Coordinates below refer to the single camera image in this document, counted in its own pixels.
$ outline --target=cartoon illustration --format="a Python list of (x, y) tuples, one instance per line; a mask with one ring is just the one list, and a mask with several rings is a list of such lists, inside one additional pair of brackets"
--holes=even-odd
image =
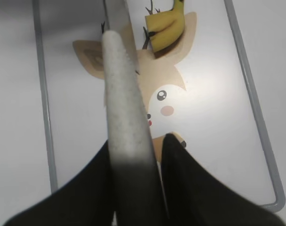
[[(152, 1), (151, 10), (147, 10), (149, 11), (149, 14), (152, 14)], [(186, 91), (183, 78), (175, 65), (182, 61), (191, 50), (196, 31), (196, 23), (197, 15), (195, 12), (186, 14), (185, 29), (182, 35), (172, 45), (155, 54), (151, 50), (147, 49), (150, 34), (148, 35), (144, 28), (146, 42), (144, 43), (143, 49), (137, 50), (140, 65), (140, 74), (137, 78), (142, 92), (143, 102), (146, 108), (147, 118), (149, 120), (153, 138), (153, 145), (158, 161), (160, 161), (159, 156), (161, 156), (160, 153), (162, 151), (163, 139), (166, 133), (163, 133), (160, 136), (159, 133), (157, 133), (156, 136), (153, 135), (152, 127), (159, 128), (160, 122), (157, 123), (156, 121), (153, 121), (153, 116), (150, 113), (150, 103), (158, 101), (160, 106), (163, 106), (158, 112), (161, 117), (169, 117), (174, 114), (174, 107), (165, 105), (166, 98), (169, 96), (169, 93), (162, 89), (162, 87), (174, 85), (174, 87), (178, 87), (179, 89)], [(101, 42), (77, 40), (73, 42), (73, 47), (79, 61), (87, 72), (96, 78), (104, 80)], [(168, 132), (172, 132), (180, 143), (186, 147), (186, 142), (177, 132)]]

